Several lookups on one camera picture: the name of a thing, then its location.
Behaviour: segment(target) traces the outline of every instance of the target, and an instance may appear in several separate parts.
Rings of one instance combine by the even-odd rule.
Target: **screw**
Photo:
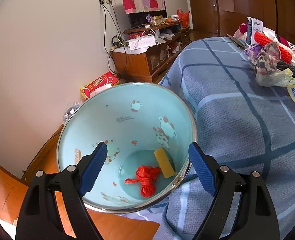
[[[256,178],[260,177],[260,173],[258,173],[257,171],[252,172],[252,175]]]
[[[67,171],[69,171],[69,172],[75,171],[75,169],[76,169],[75,165],[70,165],[67,167]]]
[[[223,171],[223,172],[228,172],[229,171],[229,167],[223,165],[223,166],[220,167],[220,170]]]
[[[37,177],[41,177],[43,174],[44,174],[43,171],[38,171],[38,172],[36,173],[36,176],[37,176]]]

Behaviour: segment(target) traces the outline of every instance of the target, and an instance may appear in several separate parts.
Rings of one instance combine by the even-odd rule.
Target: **yellow sponge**
[[[159,166],[161,168],[161,171],[163,173],[164,178],[169,178],[175,175],[174,169],[171,166],[171,163],[166,156],[166,152],[163,150],[163,148],[157,149],[154,151],[155,158],[157,158],[157,161],[159,163]]]

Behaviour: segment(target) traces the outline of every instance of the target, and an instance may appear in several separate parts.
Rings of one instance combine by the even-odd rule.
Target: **power outlet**
[[[112,0],[98,0],[100,2],[100,4],[110,4],[112,3]]]

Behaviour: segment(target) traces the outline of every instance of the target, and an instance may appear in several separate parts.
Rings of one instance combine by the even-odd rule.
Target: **red plastic bag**
[[[190,12],[184,13],[182,9],[178,9],[177,15],[180,17],[180,20],[183,21],[182,22],[183,28],[186,28],[189,25],[189,21],[190,21],[189,14]]]

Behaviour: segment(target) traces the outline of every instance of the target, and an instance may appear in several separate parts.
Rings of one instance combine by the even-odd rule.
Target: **bedspread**
[[[295,103],[286,89],[260,87],[247,56],[225,37],[188,45],[160,85],[191,108],[205,154],[234,172],[260,172],[284,238],[295,225]],[[230,233],[238,197],[222,236]],[[192,168],[165,200],[124,216],[160,223],[154,239],[192,239],[212,200]]]

